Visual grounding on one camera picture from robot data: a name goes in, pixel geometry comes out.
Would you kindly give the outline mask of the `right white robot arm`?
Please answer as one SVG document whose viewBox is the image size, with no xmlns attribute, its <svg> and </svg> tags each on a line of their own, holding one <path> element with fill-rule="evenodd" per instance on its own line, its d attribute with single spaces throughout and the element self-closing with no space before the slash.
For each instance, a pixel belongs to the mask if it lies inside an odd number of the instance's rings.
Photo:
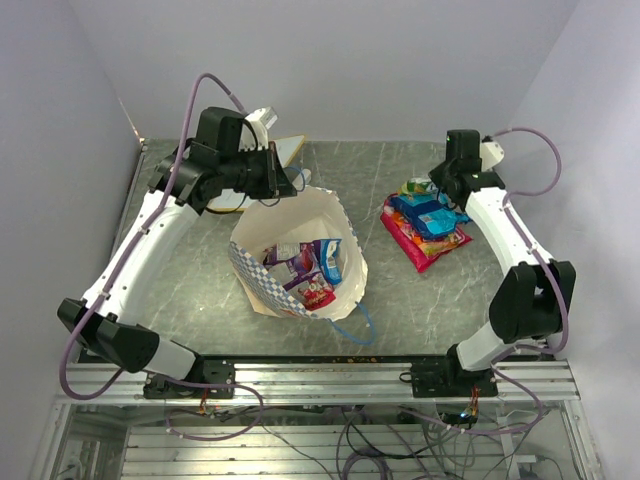
<svg viewBox="0 0 640 480">
<path fill-rule="evenodd" d="M 575 268 L 542 247 L 517 213 L 516 194 L 495 170 L 504 157 L 494 136 L 454 129 L 446 135 L 444 161 L 429 173 L 438 191 L 477 225 L 503 274 L 487 322 L 455 347 L 457 362 L 440 373 L 442 387 L 455 396 L 475 385 L 475 371 L 517 350 L 554 355 L 568 342 Z"/>
</svg>

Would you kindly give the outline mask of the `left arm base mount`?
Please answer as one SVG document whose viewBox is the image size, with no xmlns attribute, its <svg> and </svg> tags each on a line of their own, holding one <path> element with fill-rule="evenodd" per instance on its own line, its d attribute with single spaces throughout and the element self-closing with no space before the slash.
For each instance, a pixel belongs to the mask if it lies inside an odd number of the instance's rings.
<svg viewBox="0 0 640 480">
<path fill-rule="evenodd" d="M 229 360 L 202 357 L 183 380 L 148 375 L 143 388 L 145 399 L 190 399 L 204 394 L 212 399 L 230 399 L 235 383 L 235 368 Z"/>
</svg>

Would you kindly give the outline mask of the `blue checkered paper bag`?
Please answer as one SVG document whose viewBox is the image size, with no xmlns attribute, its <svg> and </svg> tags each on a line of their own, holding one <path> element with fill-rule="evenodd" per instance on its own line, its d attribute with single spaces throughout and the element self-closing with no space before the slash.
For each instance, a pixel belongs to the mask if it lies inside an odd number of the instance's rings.
<svg viewBox="0 0 640 480">
<path fill-rule="evenodd" d="M 363 299 L 368 266 L 338 195 L 308 186 L 275 206 L 240 217 L 229 258 L 255 312 L 346 318 Z"/>
</svg>

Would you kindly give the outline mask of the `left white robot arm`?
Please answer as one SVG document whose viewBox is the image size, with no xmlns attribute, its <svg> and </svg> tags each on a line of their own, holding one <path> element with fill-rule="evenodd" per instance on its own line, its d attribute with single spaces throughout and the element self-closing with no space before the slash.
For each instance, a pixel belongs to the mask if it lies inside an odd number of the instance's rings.
<svg viewBox="0 0 640 480">
<path fill-rule="evenodd" d="M 58 317 L 87 350 L 136 373 L 168 376 L 182 397 L 203 387 L 198 355 L 142 326 L 144 301 L 181 238 L 227 190 L 253 200 L 296 195 L 269 130 L 277 115 L 261 108 L 243 116 L 203 110 L 188 151 L 156 165 L 138 216 L 95 283 L 78 299 L 66 298 Z"/>
</svg>

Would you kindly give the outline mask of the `blue snack bag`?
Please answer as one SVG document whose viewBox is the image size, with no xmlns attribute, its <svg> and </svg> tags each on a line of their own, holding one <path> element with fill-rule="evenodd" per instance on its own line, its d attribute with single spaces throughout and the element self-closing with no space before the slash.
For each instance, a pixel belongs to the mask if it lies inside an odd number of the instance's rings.
<svg viewBox="0 0 640 480">
<path fill-rule="evenodd" d="M 392 195 L 389 205 L 425 240 L 447 236 L 459 224 L 471 221 L 467 214 L 446 207 L 434 195 Z"/>
</svg>

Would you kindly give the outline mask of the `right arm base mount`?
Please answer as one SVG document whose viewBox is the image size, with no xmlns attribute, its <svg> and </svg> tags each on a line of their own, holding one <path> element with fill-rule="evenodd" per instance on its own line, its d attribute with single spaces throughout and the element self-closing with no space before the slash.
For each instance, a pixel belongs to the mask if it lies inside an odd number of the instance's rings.
<svg viewBox="0 0 640 480">
<path fill-rule="evenodd" d="M 470 398 L 474 389 L 480 397 L 498 395 L 490 370 L 467 371 L 444 357 L 414 363 L 407 374 L 414 398 Z"/>
</svg>

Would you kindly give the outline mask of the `pink snack bag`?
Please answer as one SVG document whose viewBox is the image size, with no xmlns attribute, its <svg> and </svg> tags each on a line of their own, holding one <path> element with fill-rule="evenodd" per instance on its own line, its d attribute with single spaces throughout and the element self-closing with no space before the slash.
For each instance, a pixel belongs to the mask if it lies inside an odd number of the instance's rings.
<svg viewBox="0 0 640 480">
<path fill-rule="evenodd" d="M 392 198 L 394 195 L 385 199 L 380 220 L 418 273 L 425 272 L 440 257 L 473 241 L 460 227 L 443 237 L 424 239 L 409 220 L 391 206 Z"/>
</svg>

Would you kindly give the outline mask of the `orange Fox's candy bag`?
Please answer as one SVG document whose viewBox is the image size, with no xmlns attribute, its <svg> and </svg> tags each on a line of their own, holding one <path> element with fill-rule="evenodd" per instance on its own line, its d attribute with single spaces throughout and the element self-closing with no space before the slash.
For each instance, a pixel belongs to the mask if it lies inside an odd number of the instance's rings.
<svg viewBox="0 0 640 480">
<path fill-rule="evenodd" d="M 434 257 L 436 254 L 464 246 L 472 240 L 459 227 L 456 227 L 452 233 L 439 238 L 424 238 L 401 213 L 393 212 L 387 217 L 391 221 L 392 230 L 398 233 L 401 239 L 409 241 L 411 245 L 418 248 L 425 256 Z"/>
</svg>

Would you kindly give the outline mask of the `green snack pack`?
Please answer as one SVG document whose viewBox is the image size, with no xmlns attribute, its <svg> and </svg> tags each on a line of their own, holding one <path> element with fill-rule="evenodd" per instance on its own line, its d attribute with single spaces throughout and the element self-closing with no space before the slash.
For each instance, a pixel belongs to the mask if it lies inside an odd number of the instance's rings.
<svg viewBox="0 0 640 480">
<path fill-rule="evenodd" d="M 436 195 L 438 193 L 437 186 L 431 179 L 414 177 L 404 182 L 398 189 L 398 195 Z"/>
</svg>

